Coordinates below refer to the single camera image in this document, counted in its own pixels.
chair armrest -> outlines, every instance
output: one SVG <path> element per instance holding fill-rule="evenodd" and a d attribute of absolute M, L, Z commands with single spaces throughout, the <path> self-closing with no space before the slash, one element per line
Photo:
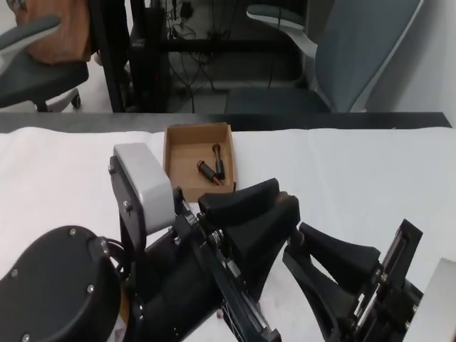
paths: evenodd
<path fill-rule="evenodd" d="M 31 43 L 57 31 L 59 26 L 60 19 L 50 15 L 12 28 L 0 35 L 0 56 L 13 51 L 19 52 Z"/>
<path fill-rule="evenodd" d="M 270 5 L 250 5 L 247 16 L 286 33 L 309 58 L 315 59 L 317 44 L 304 33 L 306 19 L 297 13 Z"/>

office chair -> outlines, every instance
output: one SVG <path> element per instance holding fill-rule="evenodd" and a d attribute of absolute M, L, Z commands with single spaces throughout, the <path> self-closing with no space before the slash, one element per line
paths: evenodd
<path fill-rule="evenodd" d="M 277 6 L 249 6 L 247 16 L 280 29 L 313 59 L 315 80 L 311 90 L 232 90 L 225 113 L 305 115 L 364 111 L 374 85 L 423 1 L 335 1 L 318 45 L 304 34 L 304 18 L 298 14 Z"/>
<path fill-rule="evenodd" d="M 26 47 L 60 27 L 57 16 L 45 16 L 17 26 L 0 36 L 0 108 L 15 111 L 33 103 L 38 112 L 61 112 L 70 103 L 81 106 L 79 86 L 88 79 L 86 63 L 48 66 L 30 57 Z M 46 101 L 65 92 L 52 104 Z"/>

white table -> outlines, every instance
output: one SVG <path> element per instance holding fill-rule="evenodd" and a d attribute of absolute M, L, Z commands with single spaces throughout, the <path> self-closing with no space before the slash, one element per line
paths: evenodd
<path fill-rule="evenodd" d="M 120 238 L 107 171 L 116 143 L 146 142 L 162 160 L 163 134 L 0 135 L 0 274 L 44 232 L 78 224 Z M 456 134 L 423 130 L 234 133 L 239 188 L 275 177 L 301 218 L 339 239 L 386 252 L 404 218 L 424 231 L 408 279 L 424 290 L 456 242 Z M 322 341 L 296 282 L 276 261 L 261 306 L 285 342 Z M 212 317 L 188 341 L 235 341 Z"/>

small cardboard box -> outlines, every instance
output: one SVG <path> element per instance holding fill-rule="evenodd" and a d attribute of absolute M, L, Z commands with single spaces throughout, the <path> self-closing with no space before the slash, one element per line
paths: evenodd
<path fill-rule="evenodd" d="M 220 144 L 225 179 L 217 186 L 204 178 L 197 163 L 204 160 L 215 171 L 212 146 Z M 181 187 L 188 202 L 197 202 L 207 192 L 233 192 L 236 189 L 236 165 L 231 127 L 226 123 L 170 126 L 165 132 L 163 168 L 173 187 Z"/>

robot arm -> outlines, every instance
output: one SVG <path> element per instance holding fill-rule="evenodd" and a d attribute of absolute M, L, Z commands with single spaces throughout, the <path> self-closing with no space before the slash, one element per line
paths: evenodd
<path fill-rule="evenodd" d="M 196 215 L 145 145 L 116 146 L 108 169 L 121 242 L 82 227 L 36 240 L 0 281 L 0 341 L 181 341 L 222 308 L 238 341 L 279 342 L 257 303 L 286 241 L 284 262 L 326 341 L 402 340 L 422 296 L 405 280 L 421 237 L 412 224 L 381 264 L 373 247 L 297 229 L 299 202 L 275 179 L 206 194 Z"/>

